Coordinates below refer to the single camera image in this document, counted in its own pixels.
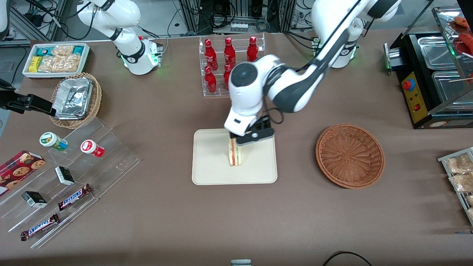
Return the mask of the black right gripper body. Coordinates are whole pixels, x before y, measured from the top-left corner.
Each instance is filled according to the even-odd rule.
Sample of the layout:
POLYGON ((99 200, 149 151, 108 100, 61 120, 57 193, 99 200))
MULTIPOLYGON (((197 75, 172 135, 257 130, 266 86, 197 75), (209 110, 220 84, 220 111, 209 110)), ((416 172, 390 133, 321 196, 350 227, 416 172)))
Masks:
POLYGON ((25 113, 28 96, 15 91, 0 91, 0 108, 17 113, 25 113))

